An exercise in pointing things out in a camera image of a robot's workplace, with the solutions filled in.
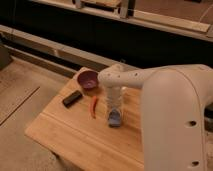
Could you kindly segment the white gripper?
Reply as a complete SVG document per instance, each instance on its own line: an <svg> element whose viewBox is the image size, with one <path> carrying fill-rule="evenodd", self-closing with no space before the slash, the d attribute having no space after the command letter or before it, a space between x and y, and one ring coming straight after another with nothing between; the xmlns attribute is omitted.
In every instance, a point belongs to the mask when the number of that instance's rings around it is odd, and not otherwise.
<svg viewBox="0 0 213 171"><path fill-rule="evenodd" d="M122 112L122 102L123 102L123 92L121 87L106 87L106 105L107 105L107 114L114 109L119 112Z"/></svg>

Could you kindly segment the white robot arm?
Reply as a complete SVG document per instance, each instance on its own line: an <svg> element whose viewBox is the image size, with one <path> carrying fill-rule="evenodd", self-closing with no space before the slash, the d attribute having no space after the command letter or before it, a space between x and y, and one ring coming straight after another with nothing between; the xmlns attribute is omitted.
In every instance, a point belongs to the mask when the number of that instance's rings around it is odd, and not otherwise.
<svg viewBox="0 0 213 171"><path fill-rule="evenodd" d="M144 171L208 171L204 111L213 106L213 68L172 65L98 74L108 89L138 88Z"/></svg>

